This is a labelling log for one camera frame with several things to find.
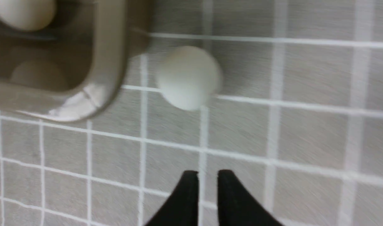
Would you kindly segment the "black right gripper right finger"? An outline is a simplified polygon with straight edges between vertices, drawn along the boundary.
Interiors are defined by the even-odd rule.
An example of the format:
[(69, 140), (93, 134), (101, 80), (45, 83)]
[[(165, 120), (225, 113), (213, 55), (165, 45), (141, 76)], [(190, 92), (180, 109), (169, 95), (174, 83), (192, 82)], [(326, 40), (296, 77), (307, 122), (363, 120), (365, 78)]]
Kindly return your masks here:
[(281, 226), (243, 186), (235, 173), (218, 171), (217, 213), (220, 226)]

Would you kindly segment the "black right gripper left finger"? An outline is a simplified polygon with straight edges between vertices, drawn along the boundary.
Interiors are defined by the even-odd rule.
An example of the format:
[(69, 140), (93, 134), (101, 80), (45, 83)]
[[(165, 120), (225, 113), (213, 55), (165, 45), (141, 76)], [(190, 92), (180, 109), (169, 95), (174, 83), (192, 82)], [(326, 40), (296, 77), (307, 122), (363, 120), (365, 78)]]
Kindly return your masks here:
[(146, 223), (147, 226), (197, 226), (199, 214), (198, 172), (183, 172), (165, 203)]

